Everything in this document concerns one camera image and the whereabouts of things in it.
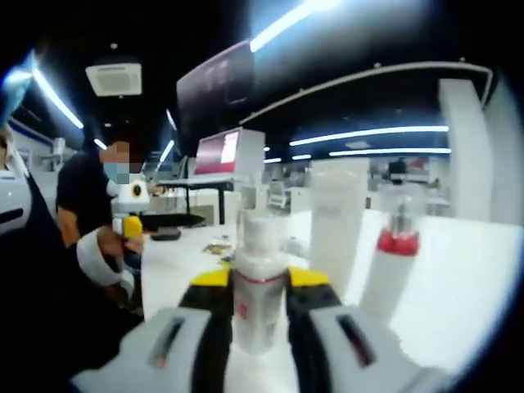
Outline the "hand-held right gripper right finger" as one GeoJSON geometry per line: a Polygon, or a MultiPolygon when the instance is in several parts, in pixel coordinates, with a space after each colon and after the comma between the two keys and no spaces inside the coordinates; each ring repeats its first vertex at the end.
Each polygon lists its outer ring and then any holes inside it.
{"type": "Polygon", "coordinates": [[[389,331],[343,305],[320,272],[287,270],[288,341],[302,392],[445,392],[447,375],[415,364],[389,331]]]}

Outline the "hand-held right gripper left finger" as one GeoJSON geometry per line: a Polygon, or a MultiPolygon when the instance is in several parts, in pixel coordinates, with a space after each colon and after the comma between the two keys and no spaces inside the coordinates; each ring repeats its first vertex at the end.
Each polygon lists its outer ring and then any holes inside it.
{"type": "Polygon", "coordinates": [[[71,384],[78,392],[222,392],[232,316],[230,270],[202,273],[177,307],[136,327],[116,357],[76,375],[71,384]]]}

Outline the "person's left hand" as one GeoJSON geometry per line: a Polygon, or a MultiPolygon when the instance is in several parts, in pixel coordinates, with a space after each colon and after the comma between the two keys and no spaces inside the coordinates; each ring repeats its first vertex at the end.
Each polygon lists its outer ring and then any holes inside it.
{"type": "Polygon", "coordinates": [[[111,226],[102,226],[97,230],[97,244],[102,257],[109,267],[120,272],[124,267],[139,269],[144,247],[144,236],[122,237],[111,226]]]}

